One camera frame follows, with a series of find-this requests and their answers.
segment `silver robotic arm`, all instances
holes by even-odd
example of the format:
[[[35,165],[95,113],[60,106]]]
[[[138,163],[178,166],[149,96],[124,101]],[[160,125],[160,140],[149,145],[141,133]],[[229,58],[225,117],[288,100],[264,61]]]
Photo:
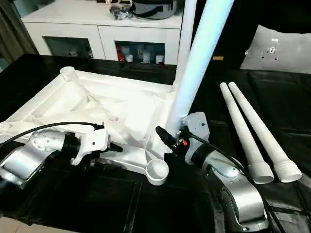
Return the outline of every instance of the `silver robotic arm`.
[[[186,163],[196,165],[208,177],[211,187],[221,199],[227,224],[232,231],[257,232],[269,227],[262,198],[243,172],[220,152],[187,136],[188,131],[208,140],[209,130],[204,113],[185,117],[178,139],[159,126],[156,131],[175,155],[184,157]]]
[[[18,147],[0,163],[0,176],[23,188],[43,167],[45,160],[55,151],[70,156],[72,165],[94,151],[106,151],[111,146],[106,129],[98,129],[75,137],[72,133],[44,129],[33,132],[24,146]]]

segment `glass cabinet door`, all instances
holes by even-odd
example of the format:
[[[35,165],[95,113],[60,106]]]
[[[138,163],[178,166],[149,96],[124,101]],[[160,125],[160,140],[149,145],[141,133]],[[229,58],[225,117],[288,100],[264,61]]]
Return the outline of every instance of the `glass cabinet door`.
[[[24,25],[40,55],[105,59],[96,25],[30,22]]]
[[[98,26],[107,60],[176,65],[179,29]]]
[[[43,38],[53,56],[94,58],[88,39],[53,36]]]
[[[164,64],[165,44],[115,41],[119,61]]]

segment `white tube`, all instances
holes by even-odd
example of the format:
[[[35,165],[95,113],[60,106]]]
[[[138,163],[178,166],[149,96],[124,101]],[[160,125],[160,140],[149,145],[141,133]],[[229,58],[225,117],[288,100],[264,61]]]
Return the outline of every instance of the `white tube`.
[[[183,78],[166,124],[166,130],[173,136],[176,136],[179,131],[181,119],[188,115],[233,2],[234,0],[206,1]]]
[[[173,89],[177,90],[190,52],[197,0],[186,0],[180,34],[177,69]]]
[[[248,171],[255,183],[270,183],[274,179],[274,175],[269,165],[264,161],[251,132],[249,131],[244,118],[239,111],[236,102],[226,83],[220,84],[220,89],[230,112],[235,130],[242,144],[245,156],[248,161]]]
[[[274,170],[281,182],[288,183],[300,179],[302,173],[297,165],[287,157],[282,147],[277,143],[236,84],[234,82],[229,83],[229,88],[270,156],[274,164]]]

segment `black table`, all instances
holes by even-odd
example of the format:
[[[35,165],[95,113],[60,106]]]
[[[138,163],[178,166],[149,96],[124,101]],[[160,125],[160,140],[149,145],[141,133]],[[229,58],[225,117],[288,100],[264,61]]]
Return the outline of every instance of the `black table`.
[[[165,84],[172,84],[175,75],[174,66],[23,55],[0,74],[1,121],[65,66]],[[225,70],[213,64],[209,67],[191,111],[205,112],[210,141],[246,165],[219,89],[220,82],[230,81],[241,88],[304,173],[297,182],[280,183],[276,179],[260,188],[288,232],[310,232],[311,75]],[[14,142],[3,148],[0,159],[18,145]],[[266,162],[272,164],[262,147],[260,150]],[[170,167],[168,179],[162,186],[152,186],[140,174],[112,166],[84,170],[56,157],[25,190],[0,188],[0,210],[28,224],[87,233],[224,232],[221,205],[200,171],[171,155],[166,155],[165,160]]]

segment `gray bag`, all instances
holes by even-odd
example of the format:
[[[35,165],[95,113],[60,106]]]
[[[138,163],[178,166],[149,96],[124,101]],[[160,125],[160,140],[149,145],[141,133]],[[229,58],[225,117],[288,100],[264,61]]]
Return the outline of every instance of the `gray bag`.
[[[175,14],[178,0],[132,0],[131,12],[140,18],[164,19]]]

